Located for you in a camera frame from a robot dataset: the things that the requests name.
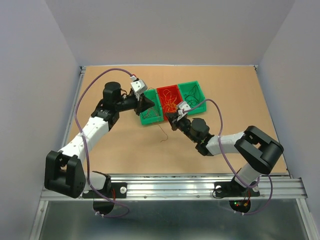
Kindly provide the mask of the green plastic bin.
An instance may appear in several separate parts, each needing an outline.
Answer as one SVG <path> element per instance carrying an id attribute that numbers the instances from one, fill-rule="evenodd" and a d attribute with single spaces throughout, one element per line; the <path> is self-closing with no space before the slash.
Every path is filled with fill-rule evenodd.
<path id="1" fill-rule="evenodd" d="M 140 114 L 140 123 L 143 126 L 146 126 L 163 122 L 164 115 L 157 90 L 154 88 L 149 88 L 144 92 L 144 94 L 148 99 L 155 103 L 155 106 Z"/>
<path id="2" fill-rule="evenodd" d="M 179 83 L 177 86 L 182 99 L 186 101 L 191 108 L 196 107 L 206 99 L 198 81 Z"/>

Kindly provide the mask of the red plastic bin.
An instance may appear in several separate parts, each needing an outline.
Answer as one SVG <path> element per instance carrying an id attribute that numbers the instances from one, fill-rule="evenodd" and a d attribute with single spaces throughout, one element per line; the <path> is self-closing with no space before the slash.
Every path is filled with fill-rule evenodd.
<path id="1" fill-rule="evenodd" d="M 183 101 L 183 98 L 176 84 L 159 87 L 156 91 L 162 107 L 164 120 L 167 121 L 165 113 L 175 113 L 177 105 Z"/>

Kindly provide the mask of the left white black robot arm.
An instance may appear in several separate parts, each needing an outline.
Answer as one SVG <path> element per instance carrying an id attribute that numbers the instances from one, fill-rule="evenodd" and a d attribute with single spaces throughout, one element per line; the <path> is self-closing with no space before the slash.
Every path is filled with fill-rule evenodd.
<path id="1" fill-rule="evenodd" d="M 137 79 L 130 85 L 129 94 L 122 96 L 120 83 L 106 83 L 102 99 L 85 126 L 67 145 L 47 154 L 44 176 L 44 187 L 47 190 L 78 198 L 83 192 L 90 191 L 91 185 L 94 185 L 94 191 L 100 197 L 111 193 L 111 184 L 107 182 L 106 174 L 95 172 L 92 182 L 88 183 L 84 162 L 98 141 L 116 124 L 121 112 L 134 110 L 139 115 L 154 107 L 154 102 L 144 94 L 148 87 L 143 80 Z"/>

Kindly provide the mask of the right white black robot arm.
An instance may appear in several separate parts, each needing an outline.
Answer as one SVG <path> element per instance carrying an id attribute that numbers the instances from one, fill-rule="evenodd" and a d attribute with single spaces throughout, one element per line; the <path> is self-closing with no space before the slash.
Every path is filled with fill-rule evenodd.
<path id="1" fill-rule="evenodd" d="M 284 152 L 284 147 L 256 126 L 249 126 L 243 132 L 217 136 L 210 134 L 210 128 L 202 118 L 189 120 L 178 113 L 167 113 L 171 129 L 180 130 L 203 156 L 219 154 L 240 154 L 246 164 L 235 173 L 231 181 L 216 183 L 217 198 L 242 197 L 251 187 L 255 187 L 258 177 L 268 175 Z"/>

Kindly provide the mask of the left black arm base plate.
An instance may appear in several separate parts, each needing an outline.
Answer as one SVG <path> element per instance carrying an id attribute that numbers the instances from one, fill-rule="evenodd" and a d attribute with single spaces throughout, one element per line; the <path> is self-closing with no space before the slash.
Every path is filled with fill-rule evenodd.
<path id="1" fill-rule="evenodd" d="M 127 186 L 126 182 L 111 182 L 105 183 L 103 188 L 98 192 L 110 199 L 126 199 L 127 198 Z M 83 192 L 82 197 L 84 199 L 97 199 L 100 196 L 92 189 L 87 193 Z"/>

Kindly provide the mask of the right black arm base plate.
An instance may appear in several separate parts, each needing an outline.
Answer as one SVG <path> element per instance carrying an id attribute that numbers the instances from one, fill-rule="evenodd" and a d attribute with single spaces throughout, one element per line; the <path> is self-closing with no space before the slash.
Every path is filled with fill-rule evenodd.
<path id="1" fill-rule="evenodd" d="M 244 198 L 245 196 L 259 197 L 260 192 L 252 188 L 240 186 L 235 181 L 217 181 L 214 183 L 212 196 L 216 199 L 222 198 Z"/>

